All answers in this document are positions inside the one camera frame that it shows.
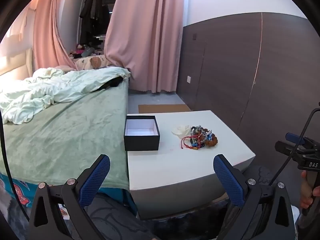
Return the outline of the person's right hand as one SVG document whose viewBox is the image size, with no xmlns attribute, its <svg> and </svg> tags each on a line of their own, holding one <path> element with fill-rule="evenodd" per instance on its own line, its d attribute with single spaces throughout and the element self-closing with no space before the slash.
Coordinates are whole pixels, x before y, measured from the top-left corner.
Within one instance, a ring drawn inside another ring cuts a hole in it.
<svg viewBox="0 0 320 240">
<path fill-rule="evenodd" d="M 320 188 L 319 186 L 312 189 L 312 187 L 308 184 L 306 180 L 306 171 L 302 171 L 302 183 L 300 188 L 300 207 L 303 209 L 307 209 L 312 203 L 312 197 L 319 197 L 320 196 Z"/>
</svg>

